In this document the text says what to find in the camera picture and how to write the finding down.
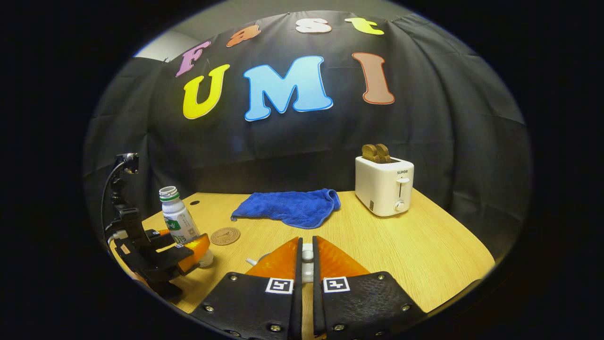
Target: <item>white bottle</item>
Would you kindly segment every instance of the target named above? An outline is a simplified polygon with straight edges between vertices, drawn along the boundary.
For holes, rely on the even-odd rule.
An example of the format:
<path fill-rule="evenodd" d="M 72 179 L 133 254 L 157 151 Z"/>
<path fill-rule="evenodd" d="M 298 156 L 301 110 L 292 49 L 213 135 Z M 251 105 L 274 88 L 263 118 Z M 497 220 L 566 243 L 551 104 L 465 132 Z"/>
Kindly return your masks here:
<path fill-rule="evenodd" d="M 165 225 L 176 243 L 185 244 L 200 236 L 197 226 L 180 199 L 180 194 L 175 186 L 160 189 L 159 200 L 164 213 Z"/>

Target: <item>cable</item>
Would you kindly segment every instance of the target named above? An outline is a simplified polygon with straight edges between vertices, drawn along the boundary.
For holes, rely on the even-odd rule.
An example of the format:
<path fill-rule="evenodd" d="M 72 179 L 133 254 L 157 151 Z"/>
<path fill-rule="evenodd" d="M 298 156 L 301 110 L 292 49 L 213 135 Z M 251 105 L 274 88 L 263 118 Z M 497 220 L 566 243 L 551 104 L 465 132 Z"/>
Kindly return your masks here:
<path fill-rule="evenodd" d="M 113 178 L 113 176 L 115 175 L 116 172 L 118 172 L 119 170 L 121 170 L 121 167 L 124 166 L 124 164 L 126 164 L 126 162 L 121 162 L 120 164 L 118 164 L 109 174 L 109 177 L 107 178 L 107 181 L 105 182 L 105 187 L 103 188 L 103 196 L 101 196 L 101 237 L 105 238 L 105 222 L 104 222 L 104 217 L 103 217 L 103 208 L 104 208 L 104 201 L 105 201 L 105 195 L 107 194 L 107 187 L 109 187 L 109 182 L 111 181 L 111 179 Z"/>

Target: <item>gray ceiling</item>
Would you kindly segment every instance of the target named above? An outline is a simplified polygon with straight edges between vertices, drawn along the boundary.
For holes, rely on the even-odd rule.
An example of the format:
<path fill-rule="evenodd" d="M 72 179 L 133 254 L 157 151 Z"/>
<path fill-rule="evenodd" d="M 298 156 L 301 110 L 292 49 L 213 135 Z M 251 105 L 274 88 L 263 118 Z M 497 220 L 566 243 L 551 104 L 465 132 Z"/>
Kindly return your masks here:
<path fill-rule="evenodd" d="M 387 0 L 227 0 L 191 16 L 172 30 L 201 41 L 267 16 L 309 10 L 350 11 L 388 20 L 411 13 Z"/>

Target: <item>toaster knob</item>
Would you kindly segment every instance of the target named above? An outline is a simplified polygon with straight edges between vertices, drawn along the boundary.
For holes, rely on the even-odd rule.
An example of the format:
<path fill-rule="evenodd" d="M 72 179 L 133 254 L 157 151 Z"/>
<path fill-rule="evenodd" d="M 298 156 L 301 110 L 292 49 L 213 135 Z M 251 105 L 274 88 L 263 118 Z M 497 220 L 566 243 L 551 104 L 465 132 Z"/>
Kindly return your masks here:
<path fill-rule="evenodd" d="M 405 202 L 403 202 L 403 201 L 397 201 L 394 204 L 394 210 L 396 210 L 396 211 L 402 211 L 404 208 L 405 208 Z"/>

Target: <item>orange gripper pad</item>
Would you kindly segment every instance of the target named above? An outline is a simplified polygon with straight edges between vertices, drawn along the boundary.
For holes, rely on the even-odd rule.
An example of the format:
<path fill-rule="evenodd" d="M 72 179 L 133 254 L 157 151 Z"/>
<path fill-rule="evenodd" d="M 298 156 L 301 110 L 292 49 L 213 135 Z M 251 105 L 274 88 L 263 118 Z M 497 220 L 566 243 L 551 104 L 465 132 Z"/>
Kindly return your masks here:
<path fill-rule="evenodd" d="M 316 242 L 319 247 L 321 280 L 324 278 L 369 274 L 369 270 L 365 269 L 365 267 L 350 257 L 350 255 L 346 254 L 329 241 L 317 236 Z"/>
<path fill-rule="evenodd" d="M 294 237 L 252 267 L 246 275 L 263 278 L 291 279 L 296 277 L 296 260 L 298 259 L 298 239 Z"/>
<path fill-rule="evenodd" d="M 208 234 L 203 234 L 184 246 L 193 251 L 193 255 L 178 262 L 178 266 L 181 270 L 186 272 L 197 264 L 199 260 L 204 257 L 205 253 L 208 252 L 208 249 L 210 248 L 210 238 L 208 237 Z"/>

